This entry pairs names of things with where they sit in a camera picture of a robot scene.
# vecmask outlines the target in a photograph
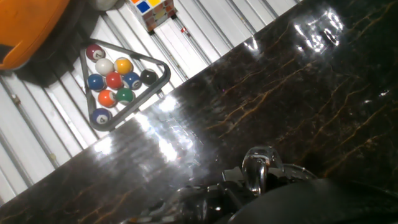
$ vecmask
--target blue pool ball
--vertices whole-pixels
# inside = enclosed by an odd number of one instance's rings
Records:
[[[91,118],[97,124],[106,124],[112,119],[112,113],[107,109],[98,108],[94,110]]]
[[[123,77],[123,83],[126,88],[130,88],[132,90],[138,90],[142,85],[139,75],[135,72],[129,72],[125,74]]]
[[[105,78],[99,74],[92,74],[87,79],[88,88],[94,91],[101,91],[106,88]]]

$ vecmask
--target maroon pool ball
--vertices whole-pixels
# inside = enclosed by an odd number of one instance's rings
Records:
[[[105,58],[105,51],[102,47],[96,44],[91,44],[86,49],[86,55],[93,62],[97,62],[99,59]]]

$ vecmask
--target colorful cube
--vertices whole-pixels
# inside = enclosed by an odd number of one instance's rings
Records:
[[[126,0],[126,2],[148,32],[177,12],[174,0]]]

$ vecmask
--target black granite countertop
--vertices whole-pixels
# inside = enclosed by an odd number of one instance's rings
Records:
[[[304,0],[0,208],[117,223],[273,146],[319,177],[398,190],[398,2]]]

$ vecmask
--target pool ball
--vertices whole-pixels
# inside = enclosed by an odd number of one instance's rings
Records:
[[[99,74],[92,74],[87,79],[88,88],[94,91],[101,91],[106,88],[105,78]]]
[[[91,120],[96,124],[106,124],[112,119],[112,113],[104,108],[95,109]]]
[[[111,72],[106,76],[106,84],[113,90],[123,87],[122,76],[117,72]]]
[[[142,86],[139,76],[135,72],[129,72],[123,76],[123,83],[126,88],[138,90]]]
[[[145,69],[142,71],[140,80],[145,86],[151,86],[154,84],[158,79],[158,76],[155,71],[152,69]]]
[[[131,72],[134,69],[134,66],[127,58],[118,58],[114,63],[114,70],[119,72],[121,75],[125,75]]]
[[[114,71],[113,63],[106,58],[101,58],[95,63],[95,69],[103,76],[106,76],[109,72]]]
[[[96,44],[91,44],[86,49],[87,57],[93,62],[97,62],[101,58],[105,58],[105,51],[100,46]]]
[[[134,93],[128,88],[122,88],[116,94],[116,99],[123,105],[128,105],[135,97]]]
[[[116,95],[111,90],[103,90],[98,95],[98,102],[107,108],[111,108],[117,103]]]

